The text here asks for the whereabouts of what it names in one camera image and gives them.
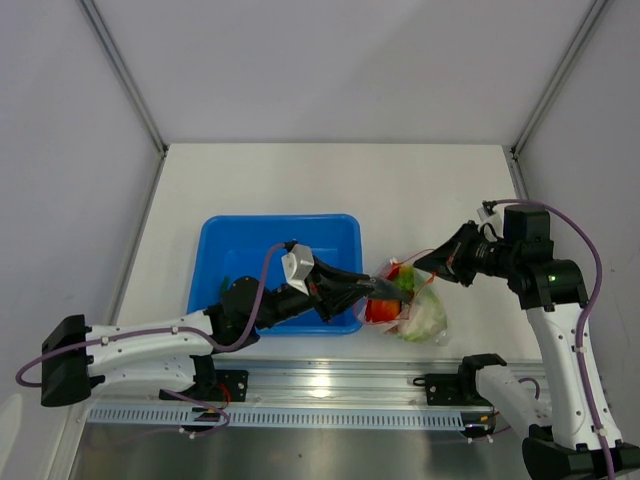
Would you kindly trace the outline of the green grape bunch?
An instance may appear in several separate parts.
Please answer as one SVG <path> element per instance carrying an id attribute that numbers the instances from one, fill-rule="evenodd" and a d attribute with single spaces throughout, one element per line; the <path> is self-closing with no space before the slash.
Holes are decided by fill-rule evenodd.
<path id="1" fill-rule="evenodd" d="M 401 266 L 393 283 L 402 291 L 413 292 L 415 288 L 414 268 L 412 266 Z"/>

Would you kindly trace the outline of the red orange mango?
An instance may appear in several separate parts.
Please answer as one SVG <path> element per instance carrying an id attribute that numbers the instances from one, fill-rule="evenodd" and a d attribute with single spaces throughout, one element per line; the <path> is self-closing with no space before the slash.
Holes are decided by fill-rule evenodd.
<path id="1" fill-rule="evenodd" d="M 388 323 L 394 321 L 402 311 L 402 303 L 397 300 L 369 300 L 365 309 L 368 323 Z"/>

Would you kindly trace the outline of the clear zip top bag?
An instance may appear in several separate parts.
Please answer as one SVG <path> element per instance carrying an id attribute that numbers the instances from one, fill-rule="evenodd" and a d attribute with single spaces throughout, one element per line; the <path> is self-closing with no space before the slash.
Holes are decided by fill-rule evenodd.
<path id="1" fill-rule="evenodd" d="M 375 275 L 390 280 L 410 296 L 407 303 L 396 300 L 359 300 L 351 309 L 362 324 L 404 342 L 446 346 L 450 341 L 445 306 L 436 292 L 436 275 L 417 271 L 413 263 L 432 249 L 398 260 L 382 262 Z"/>

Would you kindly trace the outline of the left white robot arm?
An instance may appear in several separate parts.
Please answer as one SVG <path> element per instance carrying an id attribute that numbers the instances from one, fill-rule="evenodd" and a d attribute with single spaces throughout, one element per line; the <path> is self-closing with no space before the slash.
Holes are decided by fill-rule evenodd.
<path id="1" fill-rule="evenodd" d="M 146 327 L 90 326 L 70 315 L 41 346 L 40 403 L 70 406 L 97 393 L 208 400 L 217 387 L 213 355 L 247 348 L 271 329 L 309 311 L 324 321 L 369 297 L 378 281 L 318 258 L 293 264 L 276 289 L 264 277 L 233 281 L 217 303 Z"/>

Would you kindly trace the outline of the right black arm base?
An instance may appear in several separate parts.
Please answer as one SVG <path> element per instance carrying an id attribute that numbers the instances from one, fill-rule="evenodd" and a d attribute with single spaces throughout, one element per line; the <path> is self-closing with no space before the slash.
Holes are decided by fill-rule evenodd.
<path id="1" fill-rule="evenodd" d="M 479 395 L 475 381 L 461 374 L 425 374 L 415 377 L 412 384 L 425 391 L 429 406 L 492 406 Z"/>

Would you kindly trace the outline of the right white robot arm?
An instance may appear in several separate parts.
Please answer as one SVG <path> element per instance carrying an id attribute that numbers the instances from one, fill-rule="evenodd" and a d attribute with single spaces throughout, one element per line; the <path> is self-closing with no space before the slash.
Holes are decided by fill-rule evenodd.
<path id="1" fill-rule="evenodd" d="M 479 274 L 505 280 L 534 332 L 551 402 L 527 393 L 501 356 L 486 353 L 464 357 L 454 374 L 425 375 L 428 403 L 494 407 L 520 439 L 533 479 L 614 479 L 638 470 L 639 448 L 616 425 L 591 347 L 588 321 L 602 280 L 588 291 L 580 267 L 555 258 L 550 217 L 584 231 L 542 202 L 500 204 L 495 239 L 469 221 L 413 265 L 464 287 Z"/>

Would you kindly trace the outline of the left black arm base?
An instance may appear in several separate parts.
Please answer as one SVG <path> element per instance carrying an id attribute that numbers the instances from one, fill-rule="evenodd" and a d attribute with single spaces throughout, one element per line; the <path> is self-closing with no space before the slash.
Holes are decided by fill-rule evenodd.
<path id="1" fill-rule="evenodd" d="M 204 374 L 170 373 L 160 380 L 159 397 L 175 400 L 168 391 L 202 401 L 244 402 L 249 383 L 247 370 L 214 370 Z"/>

